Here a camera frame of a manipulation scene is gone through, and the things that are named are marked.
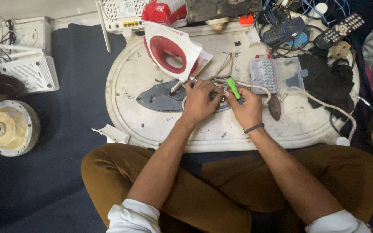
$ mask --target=hand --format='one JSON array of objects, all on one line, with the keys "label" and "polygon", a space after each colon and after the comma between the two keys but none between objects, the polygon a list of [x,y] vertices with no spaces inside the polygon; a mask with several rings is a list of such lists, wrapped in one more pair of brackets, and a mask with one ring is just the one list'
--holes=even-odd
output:
[{"label": "hand", "polygon": [[[196,125],[215,111],[223,96],[223,91],[209,80],[199,80],[195,83],[194,88],[192,88],[192,84],[192,81],[185,84],[188,98],[186,99],[182,118]],[[209,100],[210,92],[218,93],[212,102]]]},{"label": "hand", "polygon": [[228,90],[228,92],[225,93],[225,96],[231,104],[232,111],[234,112],[238,123],[243,127],[244,130],[248,130],[249,128],[263,122],[262,98],[254,94],[249,89],[243,87],[238,88],[238,92],[240,93],[241,98],[245,100],[242,105],[237,102],[232,90]]}]

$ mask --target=person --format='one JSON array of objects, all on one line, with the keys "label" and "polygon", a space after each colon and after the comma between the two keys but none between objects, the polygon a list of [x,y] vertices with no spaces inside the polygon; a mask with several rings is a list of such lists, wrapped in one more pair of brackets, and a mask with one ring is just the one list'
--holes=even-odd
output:
[{"label": "person", "polygon": [[[261,98],[245,88],[240,105],[225,93],[237,121],[261,158],[246,155],[210,162],[195,177],[179,167],[197,124],[222,95],[210,81],[186,84],[184,111],[156,152],[109,143],[89,152],[81,173],[101,219],[116,232],[258,232],[254,211],[281,213],[277,232],[370,232],[373,156],[345,146],[319,146],[292,154],[266,132]],[[209,93],[218,95],[212,102]]]}]

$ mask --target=forearm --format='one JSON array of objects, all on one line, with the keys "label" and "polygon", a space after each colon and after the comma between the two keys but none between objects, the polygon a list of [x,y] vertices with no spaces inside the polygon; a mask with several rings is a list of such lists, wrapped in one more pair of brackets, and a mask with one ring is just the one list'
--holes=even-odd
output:
[{"label": "forearm", "polygon": [[182,117],[138,175],[127,198],[160,209],[168,197],[185,145],[195,125]]},{"label": "forearm", "polygon": [[249,133],[278,187],[305,224],[343,209],[336,198],[264,129]]}]

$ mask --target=brown trousers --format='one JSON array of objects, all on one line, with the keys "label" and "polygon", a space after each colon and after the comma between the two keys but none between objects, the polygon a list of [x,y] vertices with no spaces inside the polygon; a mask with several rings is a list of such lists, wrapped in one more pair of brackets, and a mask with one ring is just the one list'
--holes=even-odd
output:
[{"label": "brown trousers", "polygon": [[[373,212],[372,155],[345,146],[312,147],[291,154],[347,211],[365,223],[370,220]],[[123,202],[152,155],[152,151],[138,146],[109,143],[84,157],[82,178],[107,227],[110,208]],[[190,226],[211,233],[250,232],[250,211],[285,209],[278,224],[285,226],[286,231],[303,230],[301,220],[289,207],[269,168],[254,151],[205,163],[199,177],[179,168],[161,211],[160,226],[163,232],[192,232]]]}]

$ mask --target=orange plastic part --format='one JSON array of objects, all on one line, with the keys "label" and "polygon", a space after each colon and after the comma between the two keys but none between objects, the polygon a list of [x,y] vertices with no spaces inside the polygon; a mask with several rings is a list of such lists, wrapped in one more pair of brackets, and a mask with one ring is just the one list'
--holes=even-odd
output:
[{"label": "orange plastic part", "polygon": [[247,18],[245,16],[241,16],[239,22],[240,24],[253,24],[254,23],[253,13],[249,13],[247,15]]}]

